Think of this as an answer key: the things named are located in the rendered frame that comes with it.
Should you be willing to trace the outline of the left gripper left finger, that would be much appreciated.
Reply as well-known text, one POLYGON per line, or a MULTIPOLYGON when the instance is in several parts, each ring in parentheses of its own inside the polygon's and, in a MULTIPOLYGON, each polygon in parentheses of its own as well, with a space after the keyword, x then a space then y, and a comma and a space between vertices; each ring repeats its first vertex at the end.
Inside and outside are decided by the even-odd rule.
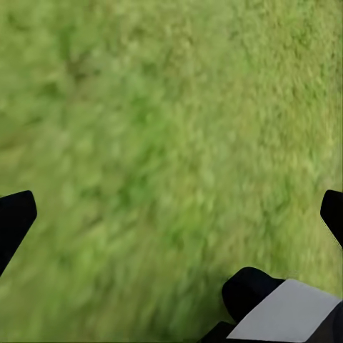
POLYGON ((30 190, 0 198, 0 276, 37 218, 30 190))

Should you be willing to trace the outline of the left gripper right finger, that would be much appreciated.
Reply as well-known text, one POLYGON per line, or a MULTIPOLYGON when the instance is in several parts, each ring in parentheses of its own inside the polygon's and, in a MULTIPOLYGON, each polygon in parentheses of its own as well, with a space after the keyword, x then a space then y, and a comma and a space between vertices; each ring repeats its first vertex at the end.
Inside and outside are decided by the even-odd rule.
POLYGON ((343 247, 343 193, 326 190, 320 216, 343 247))

